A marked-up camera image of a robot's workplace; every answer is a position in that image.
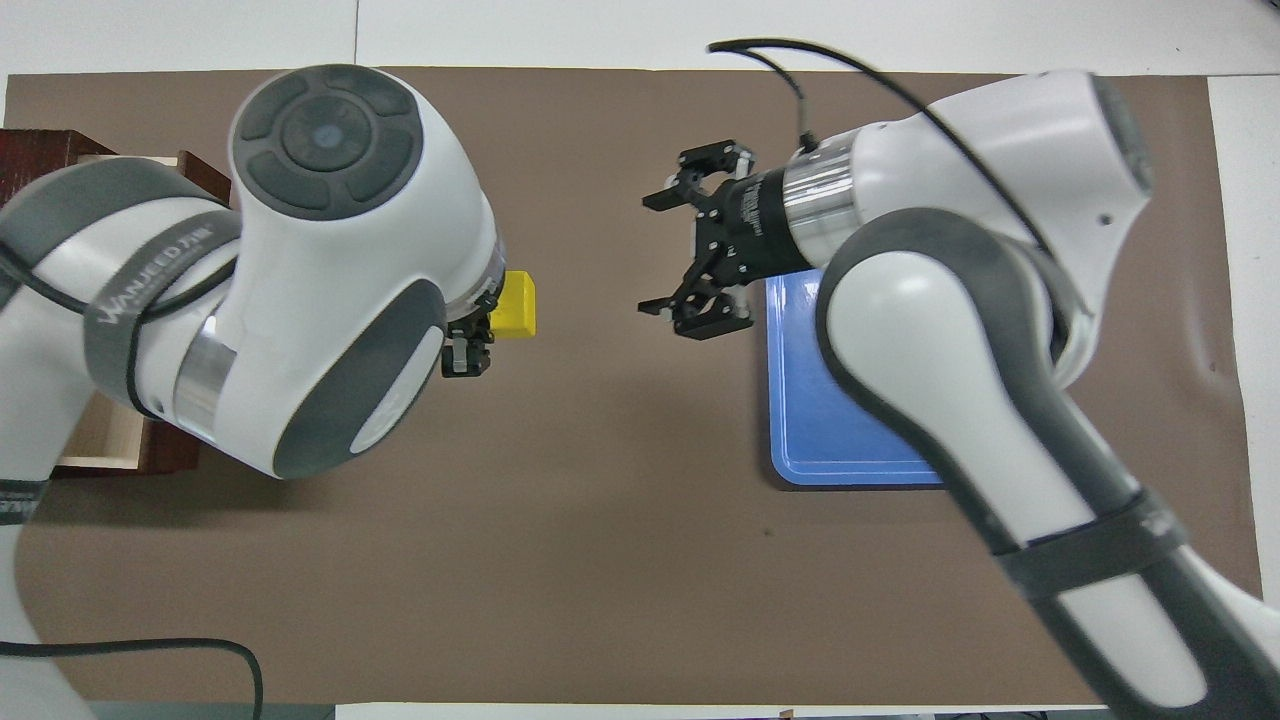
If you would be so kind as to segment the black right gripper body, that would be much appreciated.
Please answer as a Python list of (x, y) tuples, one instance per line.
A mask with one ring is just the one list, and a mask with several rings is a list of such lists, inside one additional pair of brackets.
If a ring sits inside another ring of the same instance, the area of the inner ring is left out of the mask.
[(785, 174), (777, 168), (717, 190), (717, 217), (699, 220), (699, 240), (716, 245), (705, 269), (716, 284), (749, 284), (812, 269), (786, 214)]

